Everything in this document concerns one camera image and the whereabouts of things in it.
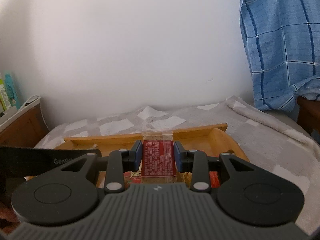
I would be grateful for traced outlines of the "person's left hand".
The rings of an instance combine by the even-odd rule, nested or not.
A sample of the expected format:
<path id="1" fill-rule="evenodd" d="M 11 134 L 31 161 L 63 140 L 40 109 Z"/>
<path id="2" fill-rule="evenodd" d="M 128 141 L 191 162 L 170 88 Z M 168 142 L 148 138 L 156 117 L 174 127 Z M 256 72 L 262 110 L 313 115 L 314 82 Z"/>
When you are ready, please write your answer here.
<path id="1" fill-rule="evenodd" d="M 16 213 L 9 203 L 1 202 L 1 231 L 9 234 L 20 225 Z"/>

